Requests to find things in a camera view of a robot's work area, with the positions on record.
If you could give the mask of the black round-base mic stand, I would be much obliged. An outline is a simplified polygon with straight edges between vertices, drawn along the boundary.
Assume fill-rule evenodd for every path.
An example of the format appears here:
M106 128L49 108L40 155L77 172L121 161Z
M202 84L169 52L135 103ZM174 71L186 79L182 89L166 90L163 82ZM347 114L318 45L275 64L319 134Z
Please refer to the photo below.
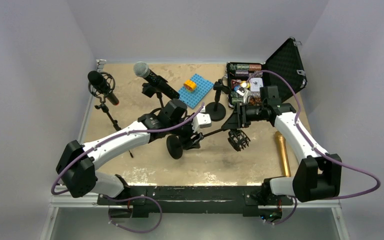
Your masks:
M214 101L205 106L205 112L209 114L212 122L219 122L226 116L226 108L220 103L220 98L222 93L229 96L232 90L229 86L224 85L223 81L224 79L220 78L214 83Z

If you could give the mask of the gold handheld microphone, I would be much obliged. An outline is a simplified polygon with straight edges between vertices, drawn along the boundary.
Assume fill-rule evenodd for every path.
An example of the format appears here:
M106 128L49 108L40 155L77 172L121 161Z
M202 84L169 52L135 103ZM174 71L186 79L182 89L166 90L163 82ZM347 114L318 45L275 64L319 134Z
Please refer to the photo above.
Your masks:
M289 158L287 153L286 139L279 131L276 131L274 134L274 140L275 140L276 147L279 154L279 159L280 159L279 161L280 161L282 174L285 177L290 177L291 169L290 169Z

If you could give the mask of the black silver-grille microphone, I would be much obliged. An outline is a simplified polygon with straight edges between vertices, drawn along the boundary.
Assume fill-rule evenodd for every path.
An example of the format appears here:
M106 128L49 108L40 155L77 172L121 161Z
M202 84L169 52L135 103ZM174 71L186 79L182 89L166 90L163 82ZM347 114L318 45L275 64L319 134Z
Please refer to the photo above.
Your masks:
M171 100L180 98L180 94L174 90L162 76L155 74L147 63L142 61L137 62L133 66L133 71L137 77L145 79L152 87L159 90Z

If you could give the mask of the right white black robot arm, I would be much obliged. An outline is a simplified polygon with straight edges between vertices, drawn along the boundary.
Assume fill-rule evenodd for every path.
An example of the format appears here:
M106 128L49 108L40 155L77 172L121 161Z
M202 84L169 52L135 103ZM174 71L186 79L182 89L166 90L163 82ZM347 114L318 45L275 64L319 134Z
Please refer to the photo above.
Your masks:
M242 128L249 127L253 121L270 122L292 147L299 166L293 177L266 178L256 199L265 205L274 203L280 196L295 197L300 202L338 196L342 174L340 164L325 159L323 155L328 152L324 149L316 150L316 145L310 144L310 137L305 137L308 131L298 128L296 110L291 104L282 103L277 86L261 87L260 93L261 105L236 104L221 129L229 131L229 143L240 151L249 144L246 136L234 140L242 134Z

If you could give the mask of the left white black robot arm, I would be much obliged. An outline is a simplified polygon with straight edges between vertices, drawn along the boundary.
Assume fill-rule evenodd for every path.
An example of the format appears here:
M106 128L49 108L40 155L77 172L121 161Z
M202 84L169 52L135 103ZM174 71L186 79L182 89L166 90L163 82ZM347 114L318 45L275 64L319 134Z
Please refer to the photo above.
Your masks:
M66 186L73 198L88 193L103 194L118 205L129 199L128 184L117 175L97 170L113 158L139 146L169 136L190 136L212 125L205 106L184 118L187 105L179 99L170 100L163 108L140 116L129 126L101 139L79 143L69 142L57 164L57 180Z

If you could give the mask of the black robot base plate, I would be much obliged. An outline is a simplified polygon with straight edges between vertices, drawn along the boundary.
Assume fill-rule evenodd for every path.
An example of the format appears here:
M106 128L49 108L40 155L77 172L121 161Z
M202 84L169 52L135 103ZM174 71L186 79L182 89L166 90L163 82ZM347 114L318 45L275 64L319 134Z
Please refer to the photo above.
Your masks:
M100 194L99 206L114 218L147 218L150 214L239 214L244 217L281 217L292 207L286 196L269 196L261 185L146 186L131 185L115 200Z

